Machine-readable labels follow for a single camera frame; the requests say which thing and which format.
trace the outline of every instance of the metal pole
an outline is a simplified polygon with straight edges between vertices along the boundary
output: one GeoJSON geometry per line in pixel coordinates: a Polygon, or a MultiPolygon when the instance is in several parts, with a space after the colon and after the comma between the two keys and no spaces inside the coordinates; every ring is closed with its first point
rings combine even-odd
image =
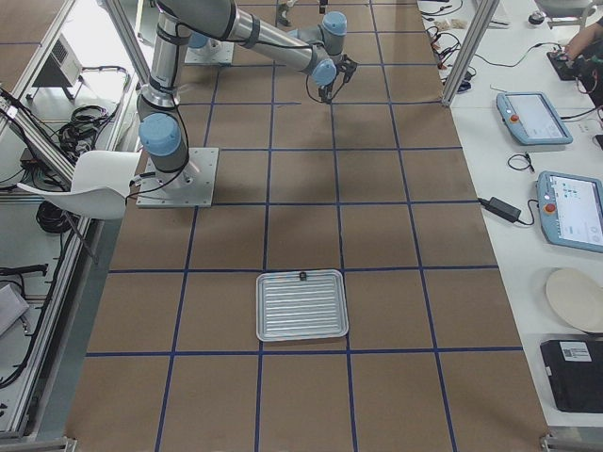
{"type": "Polygon", "coordinates": [[[444,85],[444,93],[442,95],[442,105],[450,106],[461,82],[464,79],[464,74],[471,63],[471,59],[475,55],[480,45],[481,37],[488,28],[494,12],[497,10],[499,0],[482,0],[475,13],[473,21],[467,30],[467,35],[464,38],[463,45],[459,51],[459,55],[454,61],[452,71],[444,85]]]}
{"type": "Polygon", "coordinates": [[[102,2],[106,11],[109,13],[111,22],[113,22],[113,25],[117,30],[117,34],[122,40],[125,52],[130,57],[134,70],[139,77],[139,82],[141,85],[148,83],[151,76],[151,70],[149,69],[147,60],[140,50],[139,42],[134,34],[132,26],[128,22],[128,18],[125,15],[122,4],[119,0],[102,0],[102,2]]]}

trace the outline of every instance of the touchscreen display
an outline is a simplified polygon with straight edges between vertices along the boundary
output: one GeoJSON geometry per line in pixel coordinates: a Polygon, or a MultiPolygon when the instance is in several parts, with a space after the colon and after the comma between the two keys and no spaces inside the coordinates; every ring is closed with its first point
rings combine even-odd
{"type": "Polygon", "coordinates": [[[562,138],[565,137],[553,113],[537,94],[507,96],[515,113],[519,116],[526,135],[530,138],[562,138]]]}
{"type": "Polygon", "coordinates": [[[596,184],[550,176],[555,191],[559,237],[575,242],[603,245],[603,214],[596,184]]]}

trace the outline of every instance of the robotic arm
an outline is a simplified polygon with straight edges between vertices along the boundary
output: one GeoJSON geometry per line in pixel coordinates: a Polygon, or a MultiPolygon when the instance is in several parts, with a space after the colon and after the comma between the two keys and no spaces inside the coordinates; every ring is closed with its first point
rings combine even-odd
{"type": "MultiPolygon", "coordinates": [[[[194,153],[183,139],[186,129],[177,110],[180,73],[193,32],[236,42],[306,73],[318,85],[320,100],[326,104],[333,99],[337,76],[343,73],[342,84],[347,83],[356,69],[356,63],[343,54],[347,21],[340,12],[326,14],[320,25],[287,34],[241,10],[234,0],[157,0],[156,3],[160,14],[153,67],[149,83],[141,89],[138,111],[140,139],[155,166],[159,185],[152,190],[145,190],[143,185],[141,193],[161,189],[164,198],[180,196],[183,189],[192,191],[191,186],[200,180],[201,169],[191,161],[194,153]]],[[[320,11],[326,4],[327,0],[320,0],[320,11]]],[[[178,205],[202,204],[192,199],[178,205]]]]}

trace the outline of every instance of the blue joint cap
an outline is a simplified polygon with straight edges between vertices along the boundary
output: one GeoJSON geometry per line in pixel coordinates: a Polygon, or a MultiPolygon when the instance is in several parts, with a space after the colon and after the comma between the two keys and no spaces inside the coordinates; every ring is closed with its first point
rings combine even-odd
{"type": "Polygon", "coordinates": [[[348,19],[343,12],[331,11],[324,15],[322,26],[336,36],[346,36],[348,32],[348,19]]]}
{"type": "Polygon", "coordinates": [[[192,32],[190,35],[190,41],[188,42],[188,47],[191,49],[201,49],[207,45],[209,38],[206,35],[202,35],[201,33],[197,33],[196,31],[192,32]]]}
{"type": "Polygon", "coordinates": [[[320,87],[325,87],[337,77],[337,68],[331,59],[323,59],[312,71],[312,78],[320,87]]]}
{"type": "Polygon", "coordinates": [[[154,113],[140,123],[139,137],[150,155],[166,157],[178,149],[182,135],[174,118],[165,113],[154,113]]]}

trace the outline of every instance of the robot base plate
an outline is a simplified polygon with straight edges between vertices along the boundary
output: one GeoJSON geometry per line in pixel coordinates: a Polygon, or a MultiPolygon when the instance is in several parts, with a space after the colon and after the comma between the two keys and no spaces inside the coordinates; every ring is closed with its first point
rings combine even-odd
{"type": "MultiPolygon", "coordinates": [[[[163,188],[140,195],[136,205],[140,208],[166,209],[173,207],[211,207],[216,182],[216,169],[218,167],[218,148],[190,148],[190,165],[200,169],[192,182],[173,192],[163,188]]],[[[146,172],[155,171],[155,165],[149,159],[146,172]]],[[[156,178],[143,179],[140,191],[153,190],[159,186],[156,178]]]]}

